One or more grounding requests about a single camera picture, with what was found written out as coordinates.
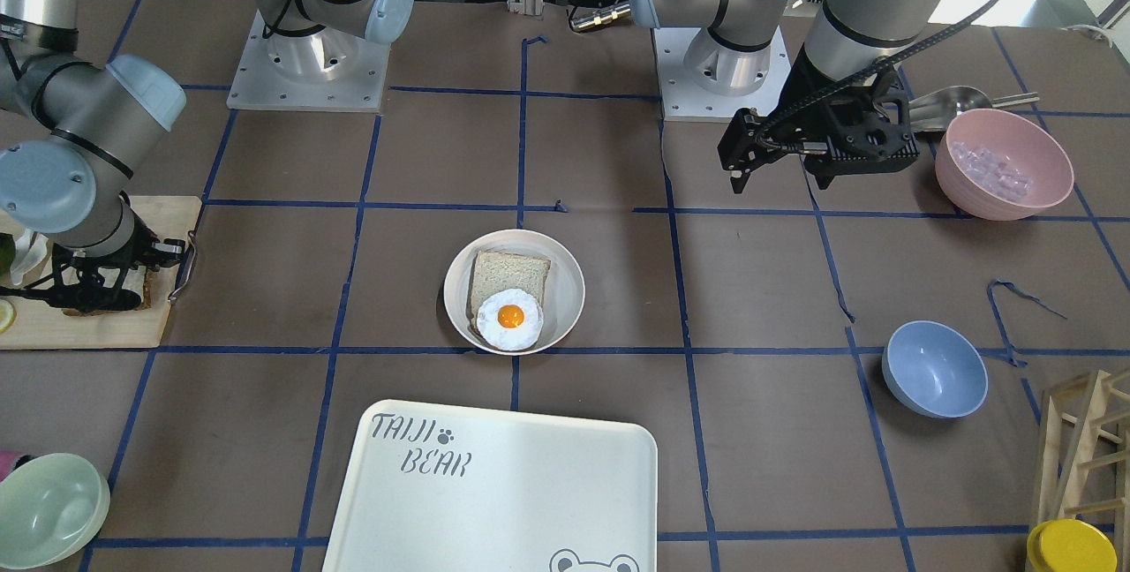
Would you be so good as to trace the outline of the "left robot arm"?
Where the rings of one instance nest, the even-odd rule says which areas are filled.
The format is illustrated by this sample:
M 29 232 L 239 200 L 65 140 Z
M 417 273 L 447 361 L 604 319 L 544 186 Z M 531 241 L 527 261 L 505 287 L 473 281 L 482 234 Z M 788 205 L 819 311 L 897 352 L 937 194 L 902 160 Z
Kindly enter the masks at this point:
M 692 28 L 683 61 L 719 96 L 758 90 L 774 35 L 794 0 L 629 0 L 650 29 Z M 970 26 L 924 36 L 940 0 L 820 0 L 775 105 L 734 111 L 718 142 L 719 165 L 742 192 L 751 171 L 796 154 L 827 189 L 836 177 L 896 173 L 919 158 L 899 63 Z

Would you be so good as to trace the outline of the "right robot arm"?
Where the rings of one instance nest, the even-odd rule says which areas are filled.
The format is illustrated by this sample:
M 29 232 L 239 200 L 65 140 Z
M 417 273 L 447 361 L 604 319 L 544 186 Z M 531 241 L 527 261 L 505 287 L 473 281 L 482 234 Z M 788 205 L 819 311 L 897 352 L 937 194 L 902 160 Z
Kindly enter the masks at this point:
M 320 47 L 339 76 L 350 45 L 398 40 L 412 0 L 255 0 L 260 37 L 287 77 L 299 47 Z M 76 57 L 77 0 L 3 0 L 3 110 L 40 122 L 46 138 L 3 149 L 3 211 L 52 244 L 43 278 L 5 296 L 81 314 L 141 307 L 145 277 L 174 267 L 186 243 L 159 239 L 127 185 L 185 109 L 185 90 L 142 57 L 93 66 Z

